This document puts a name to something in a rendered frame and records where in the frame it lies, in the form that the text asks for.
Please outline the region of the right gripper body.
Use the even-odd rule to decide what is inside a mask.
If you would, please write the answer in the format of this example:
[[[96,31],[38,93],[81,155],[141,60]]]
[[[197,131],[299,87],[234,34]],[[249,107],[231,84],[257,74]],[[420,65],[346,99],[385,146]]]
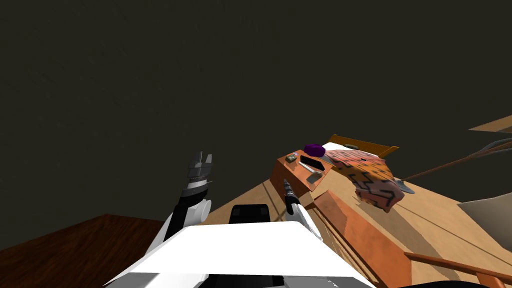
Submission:
[[[283,184],[284,184],[284,203],[286,205],[300,204],[299,198],[294,193],[289,182],[287,182],[287,180],[284,179]]]

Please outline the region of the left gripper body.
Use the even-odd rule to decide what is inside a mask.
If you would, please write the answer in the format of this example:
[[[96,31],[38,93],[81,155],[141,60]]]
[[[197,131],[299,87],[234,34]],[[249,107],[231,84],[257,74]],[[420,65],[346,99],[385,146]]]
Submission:
[[[193,161],[188,166],[188,182],[200,182],[208,179],[209,174],[211,173],[213,164],[211,162],[197,162]]]

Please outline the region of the orange wooden nightstand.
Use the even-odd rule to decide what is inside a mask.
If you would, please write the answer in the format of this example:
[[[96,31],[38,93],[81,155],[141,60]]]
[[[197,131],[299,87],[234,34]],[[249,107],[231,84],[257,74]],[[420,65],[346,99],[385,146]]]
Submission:
[[[285,193],[284,180],[290,184],[296,196],[302,197],[304,194],[314,192],[333,167],[330,163],[315,158],[324,166],[324,170],[321,172],[322,175],[315,176],[314,173],[299,163],[300,156],[306,156],[307,154],[303,150],[297,150],[294,153],[297,156],[297,160],[293,162],[286,161],[286,158],[293,155],[293,153],[287,153],[276,160],[269,179],[274,189],[281,197],[283,197]]]

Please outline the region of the silver flat object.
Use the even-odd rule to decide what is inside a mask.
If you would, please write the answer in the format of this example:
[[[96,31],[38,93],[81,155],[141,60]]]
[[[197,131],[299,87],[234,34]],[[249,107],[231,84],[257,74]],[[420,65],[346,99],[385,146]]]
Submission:
[[[302,167],[304,167],[307,171],[311,172],[312,176],[321,178],[323,176],[323,172],[320,170],[315,170],[312,167],[308,166],[307,164],[304,164],[302,162],[298,162]]]

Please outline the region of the purple rounded object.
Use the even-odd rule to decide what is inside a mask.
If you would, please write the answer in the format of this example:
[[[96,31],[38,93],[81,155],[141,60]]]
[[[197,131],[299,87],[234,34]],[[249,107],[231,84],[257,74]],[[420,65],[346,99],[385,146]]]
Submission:
[[[308,144],[303,148],[303,151],[309,156],[309,157],[316,157],[321,158],[325,155],[326,149],[318,144]]]

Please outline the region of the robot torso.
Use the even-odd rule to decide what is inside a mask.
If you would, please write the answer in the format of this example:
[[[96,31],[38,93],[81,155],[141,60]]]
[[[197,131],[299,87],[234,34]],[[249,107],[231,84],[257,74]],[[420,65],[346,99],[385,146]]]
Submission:
[[[376,288],[297,221],[191,225],[105,288]]]

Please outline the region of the orange wooden cabinet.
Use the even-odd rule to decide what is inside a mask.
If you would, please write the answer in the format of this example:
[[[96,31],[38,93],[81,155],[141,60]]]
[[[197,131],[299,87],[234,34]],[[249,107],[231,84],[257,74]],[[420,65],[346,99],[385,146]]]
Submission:
[[[412,264],[405,252],[357,211],[329,190],[314,207],[375,275],[381,287],[412,284]]]

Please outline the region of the bed with patterned orange blanket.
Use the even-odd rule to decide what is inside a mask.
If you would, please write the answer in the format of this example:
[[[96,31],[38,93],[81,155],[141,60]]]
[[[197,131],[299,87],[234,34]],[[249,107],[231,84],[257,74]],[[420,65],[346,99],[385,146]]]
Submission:
[[[389,213],[405,197],[385,160],[397,146],[334,134],[322,147],[321,159],[354,185],[359,200]]]

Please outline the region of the dark brown wooden table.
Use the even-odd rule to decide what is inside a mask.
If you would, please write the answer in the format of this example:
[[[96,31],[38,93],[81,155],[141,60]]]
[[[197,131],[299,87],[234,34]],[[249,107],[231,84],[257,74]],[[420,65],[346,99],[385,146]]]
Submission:
[[[0,251],[0,288],[103,288],[141,259],[162,221],[104,214]]]

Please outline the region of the wooden rail furniture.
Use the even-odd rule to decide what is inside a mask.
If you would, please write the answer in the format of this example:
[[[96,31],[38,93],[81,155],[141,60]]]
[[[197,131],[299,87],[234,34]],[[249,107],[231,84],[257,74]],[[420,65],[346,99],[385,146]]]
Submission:
[[[426,256],[423,254],[417,254],[412,252],[404,252],[404,255],[410,260],[414,262],[424,263],[436,267],[446,268],[462,273],[466,273],[469,275],[476,276],[479,284],[484,285],[489,288],[506,288],[505,285],[509,285],[512,287],[512,275],[499,273],[475,266],[470,266],[467,264],[462,264],[459,262],[454,262],[442,258],[436,258],[431,256]]]

